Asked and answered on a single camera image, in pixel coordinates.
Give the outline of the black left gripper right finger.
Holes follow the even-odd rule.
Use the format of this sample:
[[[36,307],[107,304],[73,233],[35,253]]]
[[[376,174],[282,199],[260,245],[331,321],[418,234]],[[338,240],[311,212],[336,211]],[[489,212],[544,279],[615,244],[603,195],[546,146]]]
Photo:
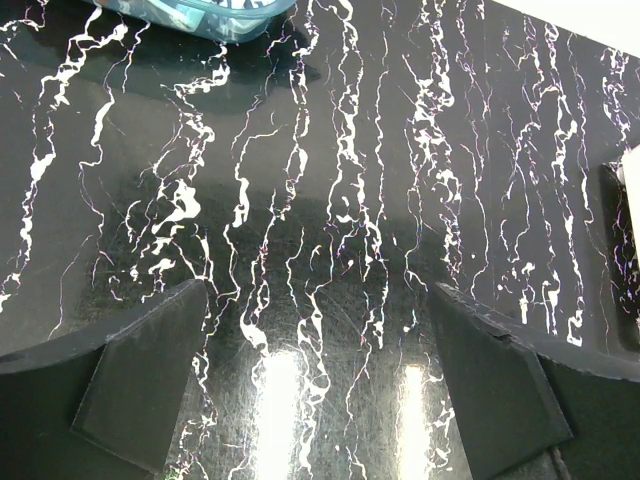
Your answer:
[[[473,478],[638,478],[638,351],[572,345],[446,283],[428,306]]]

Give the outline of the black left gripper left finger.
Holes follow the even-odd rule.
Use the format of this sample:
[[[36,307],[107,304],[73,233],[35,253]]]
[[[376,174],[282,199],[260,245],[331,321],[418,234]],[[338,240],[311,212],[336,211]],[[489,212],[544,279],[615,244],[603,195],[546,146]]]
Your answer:
[[[162,472],[207,290],[144,304],[1,358],[4,479],[151,479]]]

